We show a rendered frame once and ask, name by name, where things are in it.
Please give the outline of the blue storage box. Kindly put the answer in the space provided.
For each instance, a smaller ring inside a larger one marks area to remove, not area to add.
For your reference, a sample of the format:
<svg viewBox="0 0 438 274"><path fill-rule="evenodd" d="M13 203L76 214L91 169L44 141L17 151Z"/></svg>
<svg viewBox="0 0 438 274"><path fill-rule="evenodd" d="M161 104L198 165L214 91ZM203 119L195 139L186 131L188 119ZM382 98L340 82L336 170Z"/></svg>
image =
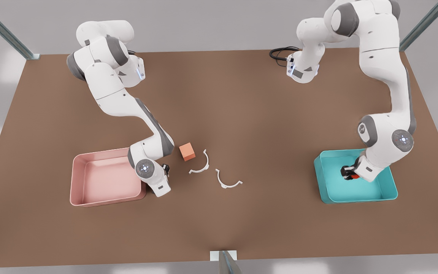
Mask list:
<svg viewBox="0 0 438 274"><path fill-rule="evenodd" d="M322 151L314 160L321 200L325 204L391 201L398 190L389 167L372 182L362 178L345 180L341 167L354 163L363 149Z"/></svg>

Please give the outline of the pink storage box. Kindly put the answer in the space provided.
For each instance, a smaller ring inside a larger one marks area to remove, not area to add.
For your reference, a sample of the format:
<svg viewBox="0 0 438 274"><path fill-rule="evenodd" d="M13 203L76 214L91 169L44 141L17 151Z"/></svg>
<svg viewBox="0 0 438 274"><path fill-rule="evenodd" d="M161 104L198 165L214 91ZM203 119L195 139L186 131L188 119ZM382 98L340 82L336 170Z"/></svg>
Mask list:
<svg viewBox="0 0 438 274"><path fill-rule="evenodd" d="M135 174L128 160L129 148L95 151L73 160L70 203L93 207L146 196L146 184Z"/></svg>

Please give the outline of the orange cube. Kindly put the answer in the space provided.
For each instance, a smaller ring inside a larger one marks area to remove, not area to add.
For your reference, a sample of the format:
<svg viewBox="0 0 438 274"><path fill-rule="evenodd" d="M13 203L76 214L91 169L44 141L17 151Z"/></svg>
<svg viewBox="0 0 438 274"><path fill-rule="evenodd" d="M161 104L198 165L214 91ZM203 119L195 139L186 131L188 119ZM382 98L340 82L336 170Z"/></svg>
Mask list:
<svg viewBox="0 0 438 274"><path fill-rule="evenodd" d="M188 161L196 157L192 144L190 142L179 146L179 150L184 161Z"/></svg>

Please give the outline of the silver frame post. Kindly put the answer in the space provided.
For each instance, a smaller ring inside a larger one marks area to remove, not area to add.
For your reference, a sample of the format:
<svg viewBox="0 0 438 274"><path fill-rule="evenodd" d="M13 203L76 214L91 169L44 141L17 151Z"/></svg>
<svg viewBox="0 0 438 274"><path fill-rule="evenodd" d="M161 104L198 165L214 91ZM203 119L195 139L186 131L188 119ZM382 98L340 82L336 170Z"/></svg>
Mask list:
<svg viewBox="0 0 438 274"><path fill-rule="evenodd" d="M400 41L399 51L405 52L412 43L438 18L438 2L431 7L425 16Z"/></svg>
<svg viewBox="0 0 438 274"><path fill-rule="evenodd" d="M21 54L26 60L38 60L40 54L33 53L26 47L1 21L0 21L0 36Z"/></svg>
<svg viewBox="0 0 438 274"><path fill-rule="evenodd" d="M219 274L243 274L237 264L238 254L236 250L231 251L210 251L209 260L218 262Z"/></svg>

